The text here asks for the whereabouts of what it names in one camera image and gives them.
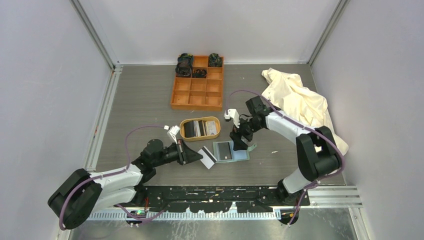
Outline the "green card holder wallet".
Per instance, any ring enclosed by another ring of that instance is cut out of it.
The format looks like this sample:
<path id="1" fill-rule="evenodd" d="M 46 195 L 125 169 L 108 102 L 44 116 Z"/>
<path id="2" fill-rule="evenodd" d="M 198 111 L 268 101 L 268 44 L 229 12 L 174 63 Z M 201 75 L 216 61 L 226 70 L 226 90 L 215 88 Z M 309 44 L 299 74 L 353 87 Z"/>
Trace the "green card holder wallet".
<path id="1" fill-rule="evenodd" d="M 215 141 L 212 145 L 216 163 L 248 161 L 250 159 L 250 152 L 257 147 L 254 143 L 248 146 L 247 150 L 234 150 L 234 142 L 232 140 Z"/>

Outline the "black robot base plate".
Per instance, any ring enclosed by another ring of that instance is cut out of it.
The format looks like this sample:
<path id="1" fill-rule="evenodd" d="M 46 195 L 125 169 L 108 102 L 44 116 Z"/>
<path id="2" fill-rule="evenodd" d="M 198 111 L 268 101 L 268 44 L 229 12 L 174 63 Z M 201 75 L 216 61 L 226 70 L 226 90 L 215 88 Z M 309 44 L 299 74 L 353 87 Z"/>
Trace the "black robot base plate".
<path id="1" fill-rule="evenodd" d="M 165 210 L 169 213 L 225 213 L 235 205 L 238 213 L 266 213 L 274 207 L 295 207 L 310 204 L 309 196 L 300 199 L 301 192 L 294 195 L 278 196 L 276 186 L 269 185 L 157 185 L 140 188 L 128 203 L 121 206 L 129 208 L 147 208 L 152 212 Z"/>

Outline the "tan oval card tray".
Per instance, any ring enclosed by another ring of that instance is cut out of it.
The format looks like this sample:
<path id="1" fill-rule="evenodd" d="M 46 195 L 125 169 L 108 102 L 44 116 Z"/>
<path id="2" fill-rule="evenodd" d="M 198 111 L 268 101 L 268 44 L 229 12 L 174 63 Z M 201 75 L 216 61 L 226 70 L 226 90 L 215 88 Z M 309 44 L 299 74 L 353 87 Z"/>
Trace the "tan oval card tray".
<path id="1" fill-rule="evenodd" d="M 220 121 L 214 116 L 185 119 L 179 127 L 179 134 L 187 142 L 215 139 L 221 132 Z"/>

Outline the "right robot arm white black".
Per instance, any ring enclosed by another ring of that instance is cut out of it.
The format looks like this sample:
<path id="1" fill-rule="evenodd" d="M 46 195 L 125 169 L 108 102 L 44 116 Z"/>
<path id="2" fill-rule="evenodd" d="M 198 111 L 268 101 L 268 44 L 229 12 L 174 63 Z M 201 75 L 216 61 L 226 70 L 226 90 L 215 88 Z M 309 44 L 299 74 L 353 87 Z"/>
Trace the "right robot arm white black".
<path id="1" fill-rule="evenodd" d="M 264 104 L 264 101 L 262 96 L 246 101 L 249 111 L 246 118 L 242 118 L 235 108 L 226 109 L 224 119 L 233 122 L 229 136 L 235 151 L 246 150 L 253 134 L 262 129 L 278 133 L 295 145 L 297 168 L 281 179 L 275 190 L 279 202 L 288 206 L 297 199 L 297 194 L 315 187 L 319 180 L 341 171 L 344 156 L 328 127 L 323 125 L 313 128 L 304 125 L 272 103 Z"/>

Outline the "white credit card magnetic stripe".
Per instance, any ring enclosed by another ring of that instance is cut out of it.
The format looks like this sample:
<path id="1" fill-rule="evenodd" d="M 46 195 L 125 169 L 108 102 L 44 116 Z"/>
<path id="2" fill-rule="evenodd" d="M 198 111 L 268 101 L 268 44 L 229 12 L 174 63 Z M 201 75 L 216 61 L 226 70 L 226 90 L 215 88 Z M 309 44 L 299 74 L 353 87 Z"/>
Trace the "white credit card magnetic stripe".
<path id="1" fill-rule="evenodd" d="M 216 164 L 217 159 L 207 147 L 203 146 L 197 153 L 202 156 L 200 161 L 208 170 Z"/>

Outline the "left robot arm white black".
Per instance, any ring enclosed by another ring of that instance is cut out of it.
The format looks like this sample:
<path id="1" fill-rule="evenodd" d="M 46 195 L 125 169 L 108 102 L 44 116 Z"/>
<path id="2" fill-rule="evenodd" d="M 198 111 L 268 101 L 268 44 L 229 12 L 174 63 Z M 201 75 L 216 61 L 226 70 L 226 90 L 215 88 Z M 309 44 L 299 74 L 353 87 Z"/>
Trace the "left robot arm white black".
<path id="1" fill-rule="evenodd" d="M 47 205 L 59 218 L 60 227 L 75 229 L 96 211 L 124 203 L 141 206 L 146 200 L 144 183 L 155 176 L 157 167 L 172 162 L 184 166 L 202 158 L 183 139 L 168 147 L 152 139 L 127 166 L 105 172 L 75 170 L 50 196 Z"/>

